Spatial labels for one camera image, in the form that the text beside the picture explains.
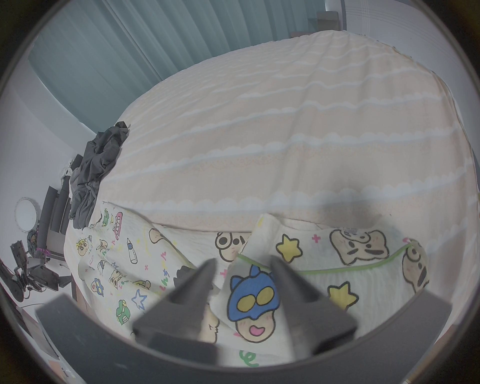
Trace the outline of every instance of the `curtain fold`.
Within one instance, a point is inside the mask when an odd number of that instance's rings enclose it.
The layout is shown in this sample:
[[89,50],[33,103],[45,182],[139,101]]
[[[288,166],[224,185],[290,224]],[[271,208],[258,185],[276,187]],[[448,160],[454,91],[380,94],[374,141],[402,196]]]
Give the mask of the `curtain fold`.
[[73,0],[40,32],[29,61],[94,132],[152,86],[196,63],[291,32],[315,32],[324,0]]

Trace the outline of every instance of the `bed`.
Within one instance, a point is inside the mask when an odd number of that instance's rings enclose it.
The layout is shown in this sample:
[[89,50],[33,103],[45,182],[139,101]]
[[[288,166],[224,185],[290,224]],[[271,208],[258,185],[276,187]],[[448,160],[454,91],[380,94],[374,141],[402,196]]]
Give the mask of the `bed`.
[[[235,237],[263,213],[319,228],[388,217],[421,241],[428,289],[453,304],[442,333],[461,315],[478,281],[473,154],[448,87],[395,48],[323,31],[240,49],[167,78],[119,120],[130,134],[91,223],[103,202],[172,234]],[[64,255],[95,308],[83,237],[69,225]]]

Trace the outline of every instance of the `green trim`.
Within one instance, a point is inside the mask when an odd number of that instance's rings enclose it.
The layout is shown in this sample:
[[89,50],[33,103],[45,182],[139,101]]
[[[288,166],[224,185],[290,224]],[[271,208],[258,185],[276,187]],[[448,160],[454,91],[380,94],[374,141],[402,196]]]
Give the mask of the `green trim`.
[[[317,269],[317,270],[311,270],[311,271],[296,271],[297,273],[301,275],[320,275],[320,274],[328,274],[328,273],[338,273],[338,272],[349,272],[349,271],[363,271],[366,269],[372,269],[372,268],[377,268],[381,267],[382,265],[388,264],[389,262],[393,261],[398,255],[401,255],[405,249],[410,245],[405,244],[402,248],[400,248],[398,251],[396,251],[393,255],[390,257],[381,260],[379,262],[369,264],[369,265],[357,265],[357,266],[352,266],[352,267],[342,267],[342,268],[331,268],[331,269]],[[270,271],[270,268],[267,267],[266,265],[260,264],[256,262],[255,260],[250,259],[247,256],[242,255],[241,253],[238,254],[240,259],[243,261],[250,263],[252,265],[256,265],[259,268],[266,269],[267,271]]]

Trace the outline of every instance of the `yellow star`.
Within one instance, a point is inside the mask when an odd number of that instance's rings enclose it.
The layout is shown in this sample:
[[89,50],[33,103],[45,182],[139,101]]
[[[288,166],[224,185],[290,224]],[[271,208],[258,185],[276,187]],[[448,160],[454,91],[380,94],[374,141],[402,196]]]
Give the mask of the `yellow star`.
[[282,242],[278,243],[275,248],[287,263],[291,263],[293,259],[303,255],[303,251],[300,249],[300,240],[291,239],[285,233],[282,235]]
[[346,311],[349,307],[355,304],[359,297],[355,293],[350,292],[350,282],[346,281],[341,286],[336,287],[331,285],[328,287],[328,297],[341,309]]

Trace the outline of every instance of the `blue star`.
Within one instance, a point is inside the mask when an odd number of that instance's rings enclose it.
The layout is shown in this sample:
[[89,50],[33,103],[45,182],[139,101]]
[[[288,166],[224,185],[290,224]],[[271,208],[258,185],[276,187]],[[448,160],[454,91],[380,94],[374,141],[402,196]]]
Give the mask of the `blue star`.
[[135,305],[137,306],[138,309],[145,310],[144,301],[145,301],[146,298],[147,298],[147,295],[142,295],[140,293],[140,290],[137,289],[137,293],[136,293],[135,297],[132,297],[132,301],[135,303]]

